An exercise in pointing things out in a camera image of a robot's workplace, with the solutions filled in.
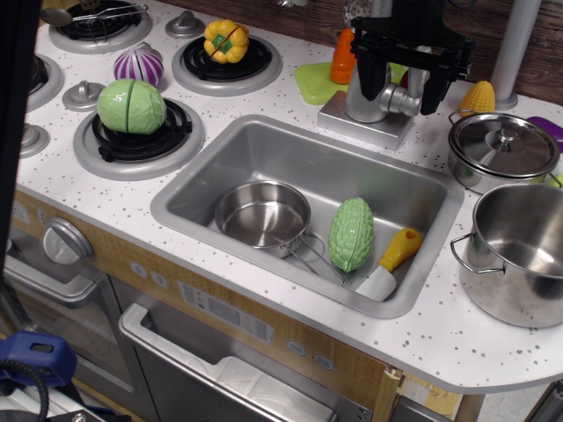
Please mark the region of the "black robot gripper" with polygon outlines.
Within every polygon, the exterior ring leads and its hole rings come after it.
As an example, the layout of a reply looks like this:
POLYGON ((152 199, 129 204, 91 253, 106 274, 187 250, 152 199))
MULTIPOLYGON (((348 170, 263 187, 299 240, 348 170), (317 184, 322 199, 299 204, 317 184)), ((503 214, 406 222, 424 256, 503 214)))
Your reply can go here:
POLYGON ((429 72, 422 115, 435 113, 450 85, 469 76, 475 42, 448 28, 444 11, 444 1, 375 1, 369 16, 352 19, 352 52, 368 101, 387 86, 388 62, 429 72))

